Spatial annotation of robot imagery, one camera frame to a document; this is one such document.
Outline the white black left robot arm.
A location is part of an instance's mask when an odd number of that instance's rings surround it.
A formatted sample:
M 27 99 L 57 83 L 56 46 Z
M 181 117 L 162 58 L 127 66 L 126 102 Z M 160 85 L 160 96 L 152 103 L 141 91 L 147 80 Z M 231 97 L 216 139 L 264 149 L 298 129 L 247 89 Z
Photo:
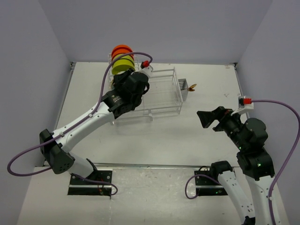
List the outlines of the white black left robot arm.
M 55 174 L 64 172 L 79 175 L 87 184 L 97 180 L 94 164 L 89 159 L 71 154 L 71 150 L 86 136 L 121 115 L 135 110 L 142 96 L 150 89 L 150 67 L 139 71 L 131 69 L 113 77 L 113 89 L 86 113 L 53 132 L 47 129 L 39 134 L 41 153 Z

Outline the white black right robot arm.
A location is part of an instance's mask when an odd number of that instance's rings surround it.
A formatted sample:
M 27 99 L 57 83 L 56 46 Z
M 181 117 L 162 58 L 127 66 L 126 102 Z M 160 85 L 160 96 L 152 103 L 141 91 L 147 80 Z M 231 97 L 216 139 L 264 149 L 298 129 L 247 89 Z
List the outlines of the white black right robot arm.
M 256 118 L 241 122 L 240 117 L 246 110 L 246 107 L 234 111 L 219 106 L 213 111 L 198 111 L 197 115 L 203 128 L 218 121 L 213 130 L 224 131 L 238 148 L 237 161 L 248 182 L 252 200 L 247 198 L 227 161 L 211 164 L 209 179 L 225 189 L 243 225 L 279 225 L 281 219 L 276 201 L 269 196 L 275 171 L 264 148 L 268 138 L 266 125 Z

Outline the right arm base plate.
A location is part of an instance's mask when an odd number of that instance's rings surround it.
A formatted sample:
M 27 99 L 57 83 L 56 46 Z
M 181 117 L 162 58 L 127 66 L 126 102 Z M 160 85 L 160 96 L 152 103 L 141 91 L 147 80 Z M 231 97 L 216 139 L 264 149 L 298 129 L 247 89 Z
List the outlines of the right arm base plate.
M 211 177 L 210 168 L 208 166 L 201 166 L 198 170 L 194 171 L 195 175 L 206 175 Z M 225 189 L 217 185 L 212 180 L 203 177 L 195 177 L 196 194 L 198 196 L 224 196 L 228 195 Z

